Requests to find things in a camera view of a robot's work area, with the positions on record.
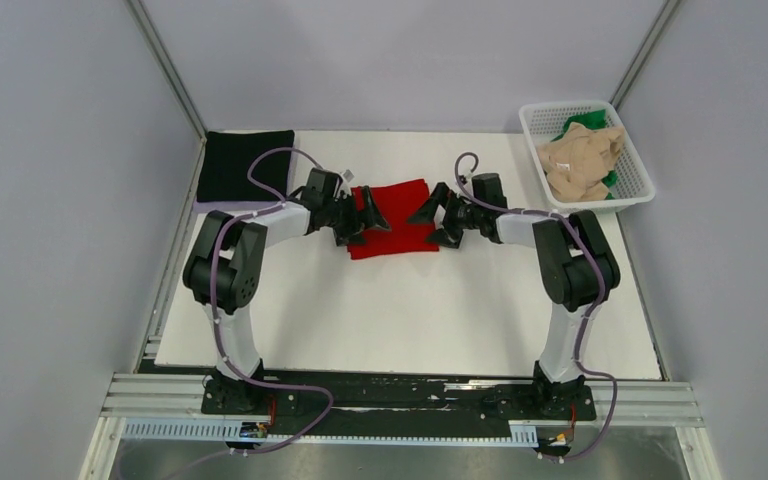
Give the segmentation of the red t shirt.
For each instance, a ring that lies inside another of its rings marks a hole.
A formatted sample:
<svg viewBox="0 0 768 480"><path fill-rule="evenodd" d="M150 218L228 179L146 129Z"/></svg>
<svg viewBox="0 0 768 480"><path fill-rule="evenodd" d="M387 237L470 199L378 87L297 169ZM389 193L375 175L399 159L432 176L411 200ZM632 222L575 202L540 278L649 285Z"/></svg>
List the red t shirt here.
<svg viewBox="0 0 768 480"><path fill-rule="evenodd" d="M426 241L426 238L435 230L432 224L409 224L407 222L408 218L429 198L429 187L424 179L371 187L370 192L391 230L365 231L362 234L363 244L347 247L352 260L439 251L438 245Z"/></svg>

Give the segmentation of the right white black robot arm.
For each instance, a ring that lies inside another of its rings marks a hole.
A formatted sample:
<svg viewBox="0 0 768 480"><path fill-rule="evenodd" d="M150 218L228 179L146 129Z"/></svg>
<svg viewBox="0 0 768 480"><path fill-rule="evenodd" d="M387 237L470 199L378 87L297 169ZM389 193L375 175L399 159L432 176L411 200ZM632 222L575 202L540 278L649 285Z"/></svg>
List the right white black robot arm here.
<svg viewBox="0 0 768 480"><path fill-rule="evenodd" d="M552 311L533 370L531 403L537 413L552 418L582 399L589 327L621 279L597 215L591 210L564 215L512 209L500 176L484 173L459 177L456 190L438 183L408 221L433 226L426 240L441 247L459 248L465 231L474 230L492 243L534 250Z"/></svg>

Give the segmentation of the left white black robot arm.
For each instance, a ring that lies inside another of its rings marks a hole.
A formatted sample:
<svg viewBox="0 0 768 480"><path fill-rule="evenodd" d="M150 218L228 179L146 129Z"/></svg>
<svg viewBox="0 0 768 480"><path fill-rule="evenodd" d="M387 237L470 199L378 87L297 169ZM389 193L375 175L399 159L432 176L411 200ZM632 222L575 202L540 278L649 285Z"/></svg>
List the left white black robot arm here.
<svg viewBox="0 0 768 480"><path fill-rule="evenodd" d="M362 244L369 230L390 231L370 188L354 195L342 183L338 173L314 168L305 185L262 210L206 215L182 274L184 286L204 308L217 350L202 412L258 412L267 392L280 388L263 378L251 318L268 248L321 229L331 230L339 246Z"/></svg>

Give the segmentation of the white plastic basket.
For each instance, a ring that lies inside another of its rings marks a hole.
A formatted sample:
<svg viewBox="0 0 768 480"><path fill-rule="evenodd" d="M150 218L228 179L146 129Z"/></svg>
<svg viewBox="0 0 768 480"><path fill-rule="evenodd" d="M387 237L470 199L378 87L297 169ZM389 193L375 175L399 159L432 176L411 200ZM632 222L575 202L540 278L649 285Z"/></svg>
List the white plastic basket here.
<svg viewBox="0 0 768 480"><path fill-rule="evenodd" d="M538 158L538 148L563 134L564 125L569 118L599 111L604 113L607 127L623 125L614 107L600 100L544 102L527 104L519 108L518 115L527 152L536 171L541 203L545 209L556 209L563 213L583 209L615 213L633 205L649 202L654 198L654 185L628 135L624 136L624 144L619 150L618 161L614 168L615 181L608 186L610 192L608 199L562 202L551 192L547 174Z"/></svg>

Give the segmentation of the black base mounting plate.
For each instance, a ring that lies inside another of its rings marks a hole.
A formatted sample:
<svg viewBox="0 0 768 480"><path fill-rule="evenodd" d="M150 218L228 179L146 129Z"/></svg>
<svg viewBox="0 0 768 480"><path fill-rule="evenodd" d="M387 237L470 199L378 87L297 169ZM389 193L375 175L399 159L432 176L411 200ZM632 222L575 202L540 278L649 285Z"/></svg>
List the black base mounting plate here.
<svg viewBox="0 0 768 480"><path fill-rule="evenodd" d="M555 421L561 425L596 419L591 389L571 407L544 411L532 397L533 382L505 383L480 378L469 386L464 376L268 370L261 415L269 432L311 434L500 436L512 421Z"/></svg>

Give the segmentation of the aluminium frame rail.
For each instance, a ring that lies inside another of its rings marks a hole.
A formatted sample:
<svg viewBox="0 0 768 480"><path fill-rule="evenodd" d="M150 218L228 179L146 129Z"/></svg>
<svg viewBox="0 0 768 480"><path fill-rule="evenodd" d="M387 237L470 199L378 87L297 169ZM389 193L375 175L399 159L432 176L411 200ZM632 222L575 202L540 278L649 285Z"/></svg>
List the aluminium frame rail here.
<svg viewBox="0 0 768 480"><path fill-rule="evenodd" d="M204 380L198 375L116 374L103 417L202 419ZM618 382L614 426L703 428L705 421L686 382Z"/></svg>

